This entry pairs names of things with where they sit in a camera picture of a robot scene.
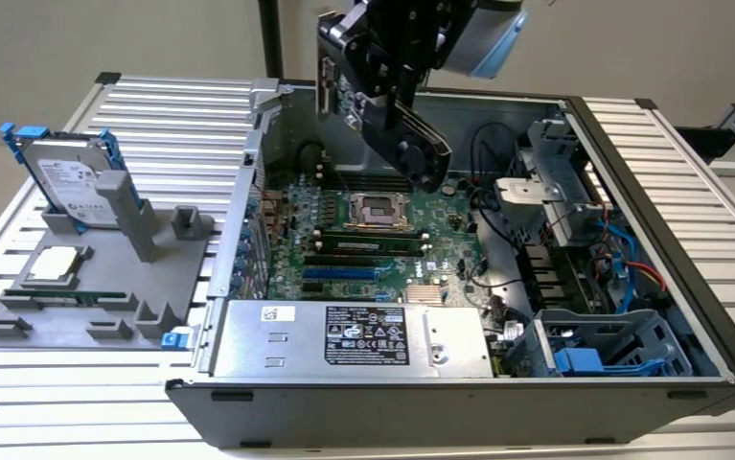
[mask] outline hard drive label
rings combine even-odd
[[[114,225],[116,216],[108,200],[94,190],[94,171],[77,161],[40,159],[37,164],[44,171],[46,185],[60,200],[54,205],[88,225]]]
[[[324,360],[349,366],[409,365],[404,309],[327,307]]]

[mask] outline blue latch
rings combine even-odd
[[[45,126],[21,126],[14,136],[24,137],[26,139],[42,139],[48,134],[48,128]]]
[[[188,337],[189,335],[186,333],[164,333],[162,340],[160,340],[160,350],[188,350]]]
[[[555,353],[557,371],[565,377],[652,377],[665,375],[664,359],[648,359],[639,365],[603,366],[593,348],[563,348]]]

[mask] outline black cable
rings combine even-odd
[[[472,270],[469,270],[469,276],[468,276],[468,279],[469,281],[472,282],[472,284],[475,286],[477,286],[479,288],[484,288],[484,289],[492,289],[492,288],[501,288],[503,286],[508,286],[513,283],[519,283],[523,281],[521,278],[515,278],[513,280],[508,280],[503,283],[499,283],[496,285],[483,285],[481,283],[477,282],[477,280],[475,279],[475,273],[477,272],[477,267],[480,266],[480,263],[475,264],[475,266],[472,267]]]
[[[475,195],[477,194],[477,192],[487,192],[487,193],[493,193],[491,190],[485,190],[485,189],[475,189],[475,191],[472,192],[472,194],[469,195],[469,204],[472,204],[472,198],[475,197]],[[512,238],[509,238],[504,232],[495,226],[495,224],[492,223],[492,220],[485,216],[485,213],[483,212],[483,202],[480,201],[477,203],[477,213],[480,214],[480,217],[483,218],[483,221],[485,222],[485,224],[488,225],[488,227],[492,229],[492,231],[497,234],[497,236],[501,238],[501,240],[504,242],[507,242],[509,245],[511,245],[511,248],[516,251],[517,250],[517,244],[516,242],[513,241]]]
[[[292,157],[292,169],[294,171],[297,171],[297,169],[298,169],[298,163],[300,163],[300,159],[301,159],[301,152],[309,146],[316,146],[316,147],[319,147],[320,151],[324,151],[324,144],[321,143],[320,140],[317,140],[317,139],[305,139],[304,141],[301,141],[298,143],[298,146],[294,148],[294,154],[293,154],[293,157]]]
[[[512,141],[512,145],[513,145],[513,150],[512,150],[511,154],[512,155],[517,154],[517,138],[515,136],[515,133],[513,133],[513,130],[511,129],[511,127],[508,127],[508,125],[503,122],[487,122],[483,125],[480,125],[475,129],[475,133],[472,134],[472,140],[469,141],[469,178],[472,180],[475,180],[475,144],[476,144],[476,140],[477,140],[477,135],[480,134],[483,129],[487,128],[487,127],[501,127],[504,129],[508,136],[511,137],[511,141]],[[477,163],[479,163],[477,164],[477,178],[481,178],[483,177],[483,167],[481,167],[483,156],[481,155],[477,158]]]
[[[608,309],[609,305],[609,298],[608,294],[605,294],[605,291],[601,290],[601,286],[597,283],[596,279],[596,269],[597,269],[597,261],[601,260],[611,260],[608,256],[595,256],[591,258],[588,263],[585,264],[585,277],[588,278],[588,283],[591,285],[592,292],[595,296],[599,298],[599,302],[601,303],[601,306],[604,309]]]
[[[507,313],[513,313],[513,316],[520,316],[523,324],[529,324],[532,322],[532,318],[529,318],[523,311],[516,310],[512,307],[504,307],[504,318]]]

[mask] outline blue cable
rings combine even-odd
[[[625,240],[628,242],[628,252],[629,252],[628,261],[633,262],[636,260],[636,239],[628,233],[625,233],[623,230],[620,230],[617,227],[615,227],[613,225],[611,225],[611,224],[605,225],[605,223],[601,220],[597,220],[595,225],[600,228],[604,227],[604,229],[608,231],[608,233],[611,233],[612,235],[616,235],[617,237],[620,237],[623,240]],[[636,276],[636,274],[633,272],[633,267],[629,266],[628,267],[627,293],[625,293],[625,296],[623,297],[623,302],[620,303],[620,307],[617,307],[616,314],[623,314],[628,311],[628,305],[631,303],[631,300],[633,300],[635,276]]]

